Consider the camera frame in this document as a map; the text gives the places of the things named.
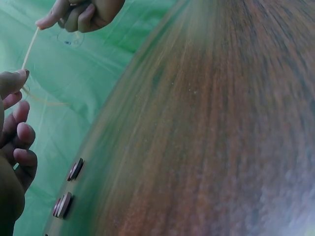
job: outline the green plastic sheet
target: green plastic sheet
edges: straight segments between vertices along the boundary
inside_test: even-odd
[[[126,0],[106,28],[88,34],[68,33],[58,26],[40,31],[26,68],[32,94],[28,123],[36,131],[32,146],[38,171],[26,193],[25,211],[16,236],[40,236],[70,165],[100,107],[124,68],[176,0]],[[21,68],[36,30],[35,21],[54,0],[0,1],[0,71]]]

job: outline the wood grain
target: wood grain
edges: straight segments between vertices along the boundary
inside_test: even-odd
[[[315,235],[314,12],[179,1],[100,112],[50,235]]]

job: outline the string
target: string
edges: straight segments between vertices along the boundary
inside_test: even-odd
[[[26,65],[26,63],[27,63],[27,61],[28,61],[28,59],[29,59],[29,55],[30,55],[32,46],[33,46],[33,44],[34,44],[34,42],[35,42],[35,39],[36,39],[36,37],[37,37],[38,31],[39,31],[39,27],[37,27],[37,29],[36,29],[36,31],[35,31],[35,33],[34,33],[34,35],[33,35],[33,38],[31,39],[31,43],[30,43],[30,45],[29,45],[29,48],[28,48],[28,50],[27,50],[27,52],[26,52],[26,55],[25,55],[25,58],[24,58],[24,61],[23,61],[23,64],[22,64],[22,70],[25,69],[25,65]],[[47,105],[59,106],[59,105],[65,105],[65,104],[67,104],[67,103],[47,102],[46,100],[37,98],[37,97],[35,97],[33,94],[31,94],[30,91],[28,91],[24,86],[22,87],[22,90],[23,90],[28,96],[30,96],[31,98],[33,98],[34,100],[43,102],[43,103],[45,103],[45,104],[47,104]]]

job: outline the hand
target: hand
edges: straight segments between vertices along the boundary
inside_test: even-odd
[[[48,15],[36,22],[41,29],[58,23],[68,32],[99,30],[115,18],[125,0],[56,0]]]
[[[0,74],[0,209],[5,212],[7,208],[14,221],[24,210],[24,194],[36,174],[37,157],[29,150],[35,140],[35,132],[24,123],[30,110],[28,102],[20,102],[18,108],[5,119],[4,110],[21,100],[20,89],[28,75],[29,71],[25,70]]]

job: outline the blurry surface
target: blurry surface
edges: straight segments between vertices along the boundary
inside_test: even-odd
[[[79,157],[50,236],[308,236],[314,1],[183,0],[141,47]]]
[[[95,33],[67,33],[57,26],[39,32],[27,64],[31,71],[27,85],[39,98],[70,105],[46,107],[27,98],[31,103],[29,123],[37,135],[32,149],[39,167],[15,235],[42,235],[68,169],[100,107],[134,52],[174,2],[128,0],[114,22]],[[53,3],[0,1],[0,71],[21,68],[36,29],[34,23]]]

